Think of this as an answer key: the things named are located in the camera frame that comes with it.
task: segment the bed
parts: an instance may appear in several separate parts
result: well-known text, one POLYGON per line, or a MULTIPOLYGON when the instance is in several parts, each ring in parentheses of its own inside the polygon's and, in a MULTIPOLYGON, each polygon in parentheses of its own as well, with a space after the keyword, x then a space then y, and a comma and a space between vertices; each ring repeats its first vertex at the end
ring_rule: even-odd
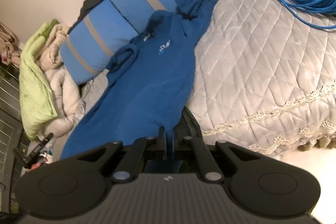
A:
POLYGON ((227 140, 269 156, 334 146, 335 49, 335 31, 310 28, 277 0, 219 0, 195 49, 187 104, 205 142, 227 140))

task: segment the lace trim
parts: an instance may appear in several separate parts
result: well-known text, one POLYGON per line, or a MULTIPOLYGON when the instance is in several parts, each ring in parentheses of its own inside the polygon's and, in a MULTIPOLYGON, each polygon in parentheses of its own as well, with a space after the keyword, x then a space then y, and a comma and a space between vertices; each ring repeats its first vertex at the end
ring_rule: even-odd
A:
POLYGON ((259 121, 265 120, 267 118, 278 116, 278 115, 280 115, 284 112, 290 111, 290 110, 292 110, 296 107, 299 107, 303 104, 310 103, 312 101, 318 100, 320 97, 325 96, 325 95, 327 95, 327 94, 329 94, 329 93, 331 93, 335 90, 336 90, 336 80, 331 84, 323 85, 323 87, 320 90, 316 90, 316 91, 312 92, 310 95, 304 96, 304 97, 302 97, 298 100, 287 101, 284 104, 284 106, 282 106, 282 107, 279 107, 279 108, 271 110, 271 111, 265 111, 265 112, 259 111, 255 115, 245 116, 241 120, 234 121, 234 122, 232 122, 228 125, 219 124, 219 125, 215 126, 214 129, 212 129, 212 130, 202 131, 202 135, 203 136, 211 136, 211 135, 215 135, 215 134, 218 134, 218 133, 224 133, 227 129, 233 129, 233 128, 241 127, 241 126, 247 125, 249 123, 259 122, 259 121))
POLYGON ((326 135, 330 136, 332 133, 336 131, 336 126, 334 126, 333 122, 330 119, 326 119, 323 121, 321 127, 316 131, 311 131, 309 128, 304 128, 300 130, 299 135, 287 140, 285 136, 279 135, 274 139, 274 143, 269 148, 261 148, 257 144, 250 145, 249 148, 254 151, 258 152, 263 155, 270 155, 272 154, 278 146, 285 145, 287 147, 290 147, 292 144, 297 142, 301 138, 318 138, 320 136, 326 135))

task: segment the green blanket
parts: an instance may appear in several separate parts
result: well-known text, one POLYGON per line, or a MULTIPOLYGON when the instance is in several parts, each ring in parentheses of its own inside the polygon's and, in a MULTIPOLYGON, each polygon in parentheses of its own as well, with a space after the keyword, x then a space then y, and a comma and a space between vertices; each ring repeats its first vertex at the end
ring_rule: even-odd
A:
POLYGON ((24 130, 30 140, 41 132, 43 124, 57 117, 53 92, 41 69, 35 63, 35 56, 46 42, 57 20, 44 23, 27 41, 21 53, 20 65, 20 108, 24 130))

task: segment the small logo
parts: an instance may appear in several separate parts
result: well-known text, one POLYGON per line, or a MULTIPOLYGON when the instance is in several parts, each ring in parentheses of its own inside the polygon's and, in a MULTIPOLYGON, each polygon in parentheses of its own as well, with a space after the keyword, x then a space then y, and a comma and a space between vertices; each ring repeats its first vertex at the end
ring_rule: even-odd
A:
POLYGON ((172 179, 174 179, 172 176, 166 176, 166 177, 163 177, 163 179, 165 181, 171 181, 172 179))
POLYGON ((162 44, 159 49, 159 55, 163 54, 164 49, 170 46, 170 39, 168 39, 166 44, 162 44))

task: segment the blue hoodie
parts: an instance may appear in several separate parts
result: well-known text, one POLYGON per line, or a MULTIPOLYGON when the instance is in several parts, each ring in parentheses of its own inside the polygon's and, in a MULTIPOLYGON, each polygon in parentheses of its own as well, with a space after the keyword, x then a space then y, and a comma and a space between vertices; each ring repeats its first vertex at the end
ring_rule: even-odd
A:
POLYGON ((157 136, 167 143, 194 84, 194 47, 206 32, 218 0, 176 0, 177 14, 156 11, 144 33, 111 58, 108 88, 84 116, 61 158, 121 140, 157 136))

